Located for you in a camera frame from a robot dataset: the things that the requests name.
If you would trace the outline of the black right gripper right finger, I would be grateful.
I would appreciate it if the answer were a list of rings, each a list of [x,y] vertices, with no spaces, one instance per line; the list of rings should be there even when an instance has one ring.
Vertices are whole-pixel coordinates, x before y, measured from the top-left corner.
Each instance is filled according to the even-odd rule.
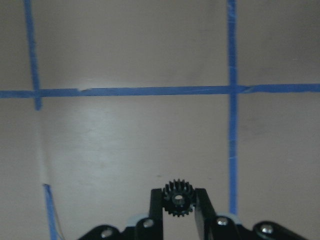
[[[194,218],[200,240],[213,240],[213,226],[216,212],[204,188],[195,189]]]

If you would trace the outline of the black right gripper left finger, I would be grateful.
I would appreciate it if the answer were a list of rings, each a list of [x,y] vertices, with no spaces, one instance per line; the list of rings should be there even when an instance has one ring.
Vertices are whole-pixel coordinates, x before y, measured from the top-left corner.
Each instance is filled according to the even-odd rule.
[[[163,193],[160,188],[152,189],[150,192],[149,217],[163,217]]]

